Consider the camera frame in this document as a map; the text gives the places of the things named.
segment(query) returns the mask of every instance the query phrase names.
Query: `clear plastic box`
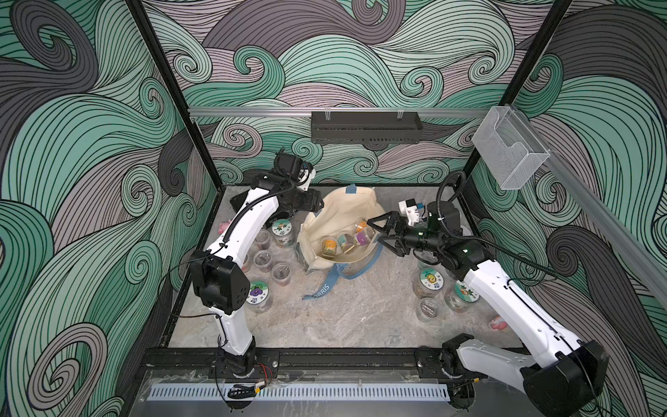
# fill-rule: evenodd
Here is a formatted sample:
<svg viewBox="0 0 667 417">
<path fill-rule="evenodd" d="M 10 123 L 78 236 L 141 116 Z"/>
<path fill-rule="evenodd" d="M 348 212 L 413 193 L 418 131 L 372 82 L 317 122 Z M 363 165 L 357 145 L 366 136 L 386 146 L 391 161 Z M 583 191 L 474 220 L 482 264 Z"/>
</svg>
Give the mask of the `clear plastic box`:
<svg viewBox="0 0 667 417">
<path fill-rule="evenodd" d="M 500 189 L 520 189 L 549 157 L 528 118 L 510 106 L 491 107 L 472 143 Z"/>
</svg>

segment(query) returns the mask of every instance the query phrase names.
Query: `purple cartoon character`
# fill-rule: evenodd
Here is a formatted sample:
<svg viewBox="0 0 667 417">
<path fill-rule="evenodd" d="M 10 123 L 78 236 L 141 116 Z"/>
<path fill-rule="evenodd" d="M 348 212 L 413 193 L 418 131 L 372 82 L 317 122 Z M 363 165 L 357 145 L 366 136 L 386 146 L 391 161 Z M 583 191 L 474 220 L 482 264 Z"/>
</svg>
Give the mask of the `purple cartoon character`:
<svg viewBox="0 0 667 417">
<path fill-rule="evenodd" d="M 253 297 L 257 297 L 261 295 L 261 293 L 262 293 L 261 286 L 254 286 L 252 290 L 250 290 L 250 295 Z"/>
</svg>

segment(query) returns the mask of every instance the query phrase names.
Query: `vented cover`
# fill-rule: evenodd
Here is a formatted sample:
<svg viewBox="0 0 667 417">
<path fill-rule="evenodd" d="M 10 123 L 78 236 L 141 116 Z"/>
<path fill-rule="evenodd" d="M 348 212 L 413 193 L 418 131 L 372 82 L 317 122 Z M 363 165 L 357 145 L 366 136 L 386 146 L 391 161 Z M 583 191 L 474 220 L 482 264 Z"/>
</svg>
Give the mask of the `vented cover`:
<svg viewBox="0 0 667 417">
<path fill-rule="evenodd" d="M 392 111 L 314 111 L 310 121 L 314 143 L 358 143 L 382 149 L 389 143 L 418 143 L 422 121 L 415 111 L 398 118 Z"/>
</svg>

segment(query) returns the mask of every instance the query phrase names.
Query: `jar lid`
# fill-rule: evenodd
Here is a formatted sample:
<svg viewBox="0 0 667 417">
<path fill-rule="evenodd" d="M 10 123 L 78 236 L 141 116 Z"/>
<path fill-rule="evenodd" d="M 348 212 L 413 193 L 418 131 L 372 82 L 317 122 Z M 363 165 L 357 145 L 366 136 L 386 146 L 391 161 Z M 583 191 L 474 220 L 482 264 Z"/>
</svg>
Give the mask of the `jar lid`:
<svg viewBox="0 0 667 417">
<path fill-rule="evenodd" d="M 466 303 L 474 303 L 480 299 L 480 295 L 474 292 L 466 285 L 465 282 L 462 281 L 457 281 L 454 283 L 454 291 L 456 292 L 456 295 Z"/>
<path fill-rule="evenodd" d="M 419 279 L 429 290 L 439 290 L 445 283 L 442 274 L 433 268 L 423 269 L 419 274 Z"/>
<path fill-rule="evenodd" d="M 269 296 L 269 286 L 264 281 L 254 281 L 250 283 L 250 293 L 247 302 L 249 304 L 259 304 Z"/>
<path fill-rule="evenodd" d="M 291 232 L 291 223 L 287 219 L 276 220 L 271 226 L 271 231 L 276 236 L 284 236 Z"/>
</svg>

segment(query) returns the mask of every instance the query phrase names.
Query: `aluminum rail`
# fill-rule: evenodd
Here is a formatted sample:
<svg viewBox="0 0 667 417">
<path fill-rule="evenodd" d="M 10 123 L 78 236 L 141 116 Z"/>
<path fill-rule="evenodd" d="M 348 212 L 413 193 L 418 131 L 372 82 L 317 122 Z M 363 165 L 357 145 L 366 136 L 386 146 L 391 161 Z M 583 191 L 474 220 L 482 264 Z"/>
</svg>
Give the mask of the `aluminum rail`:
<svg viewBox="0 0 667 417">
<path fill-rule="evenodd" d="M 313 111 L 416 111 L 421 118 L 482 119 L 489 109 L 438 109 L 434 107 L 190 107 L 190 117 L 311 117 Z"/>
</svg>

